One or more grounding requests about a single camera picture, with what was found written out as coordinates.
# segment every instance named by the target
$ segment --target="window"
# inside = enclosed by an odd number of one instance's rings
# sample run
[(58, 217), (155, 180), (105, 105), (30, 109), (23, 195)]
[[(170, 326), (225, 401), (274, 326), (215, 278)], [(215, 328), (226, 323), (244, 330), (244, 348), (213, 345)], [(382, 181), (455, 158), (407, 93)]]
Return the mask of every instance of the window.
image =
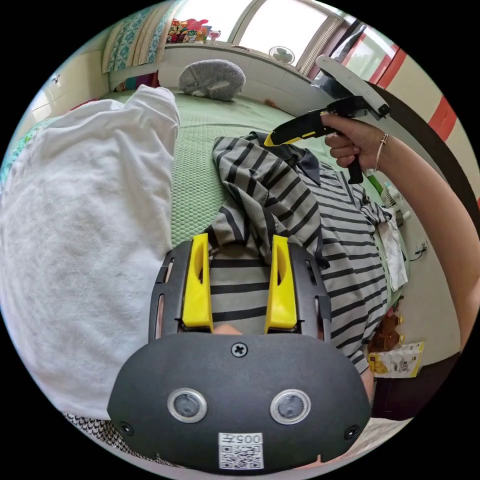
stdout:
[(361, 79), (376, 84), (397, 50), (389, 38), (367, 26), (342, 63)]
[(175, 12), (181, 22), (189, 19), (208, 20), (212, 30), (220, 30), (219, 40), (227, 42), (238, 19), (252, 0), (186, 0)]
[(221, 46), (240, 45), (263, 56), (272, 47), (286, 47), (301, 73), (309, 71), (338, 27), (349, 23), (346, 17), (317, 0), (184, 0), (175, 13), (180, 21), (208, 20), (212, 31), (221, 32)]
[(239, 44), (268, 54), (287, 47), (296, 66), (328, 14), (298, 0), (266, 0), (249, 22)]

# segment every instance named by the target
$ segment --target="yellow package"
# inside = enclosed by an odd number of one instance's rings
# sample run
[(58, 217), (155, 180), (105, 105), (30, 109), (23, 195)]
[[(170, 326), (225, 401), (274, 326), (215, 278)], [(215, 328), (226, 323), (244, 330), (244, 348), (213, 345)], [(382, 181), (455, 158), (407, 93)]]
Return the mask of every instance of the yellow package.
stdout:
[(399, 345), (389, 351), (371, 352), (368, 364), (374, 377), (410, 379), (416, 377), (422, 360), (425, 342)]

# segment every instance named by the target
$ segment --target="qr code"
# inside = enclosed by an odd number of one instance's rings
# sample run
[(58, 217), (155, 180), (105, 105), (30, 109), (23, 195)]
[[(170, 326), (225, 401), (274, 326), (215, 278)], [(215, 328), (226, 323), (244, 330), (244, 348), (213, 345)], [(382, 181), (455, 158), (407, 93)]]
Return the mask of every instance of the qr code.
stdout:
[(218, 460), (221, 469), (259, 470), (264, 468), (261, 433), (219, 433)]

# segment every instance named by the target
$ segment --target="cable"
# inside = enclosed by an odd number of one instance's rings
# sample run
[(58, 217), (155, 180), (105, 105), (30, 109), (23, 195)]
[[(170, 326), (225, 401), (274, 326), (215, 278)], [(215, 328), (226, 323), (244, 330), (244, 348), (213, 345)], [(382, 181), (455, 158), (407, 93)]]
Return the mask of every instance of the cable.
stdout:
[(411, 261), (411, 262), (414, 262), (415, 260), (420, 259), (424, 253), (425, 253), (425, 250), (422, 250), (422, 251), (420, 252), (420, 255), (419, 255), (417, 258), (414, 258), (413, 260), (410, 260), (410, 261)]

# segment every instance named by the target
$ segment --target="gray stuffed animal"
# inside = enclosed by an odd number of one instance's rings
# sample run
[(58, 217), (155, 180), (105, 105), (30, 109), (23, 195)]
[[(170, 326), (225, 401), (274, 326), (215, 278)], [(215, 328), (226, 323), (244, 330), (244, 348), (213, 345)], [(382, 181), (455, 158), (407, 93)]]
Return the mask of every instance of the gray stuffed animal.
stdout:
[(229, 102), (245, 84), (242, 69), (228, 60), (201, 60), (186, 66), (178, 88), (194, 97)]

